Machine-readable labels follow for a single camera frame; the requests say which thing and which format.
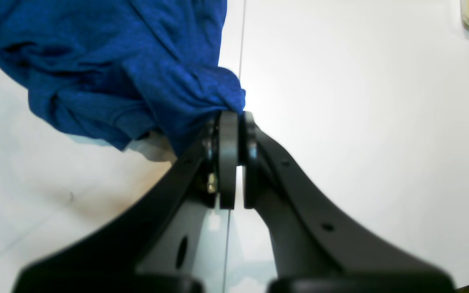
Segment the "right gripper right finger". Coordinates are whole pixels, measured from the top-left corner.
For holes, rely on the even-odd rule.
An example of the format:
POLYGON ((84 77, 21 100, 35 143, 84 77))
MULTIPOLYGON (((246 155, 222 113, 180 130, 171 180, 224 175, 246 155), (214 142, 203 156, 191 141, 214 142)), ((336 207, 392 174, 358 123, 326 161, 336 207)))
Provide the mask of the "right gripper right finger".
POLYGON ((243 114, 244 206, 271 237, 269 293, 452 293, 449 276, 374 235, 329 200, 292 156, 243 114))

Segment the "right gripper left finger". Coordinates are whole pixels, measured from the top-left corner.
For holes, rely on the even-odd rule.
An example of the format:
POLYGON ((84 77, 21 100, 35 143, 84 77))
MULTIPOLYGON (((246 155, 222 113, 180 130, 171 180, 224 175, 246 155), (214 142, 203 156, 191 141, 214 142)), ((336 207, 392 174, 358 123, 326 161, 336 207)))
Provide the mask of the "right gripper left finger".
POLYGON ((28 266, 15 293, 203 293, 191 276, 210 208, 235 207, 239 115, 223 112, 134 206, 28 266))

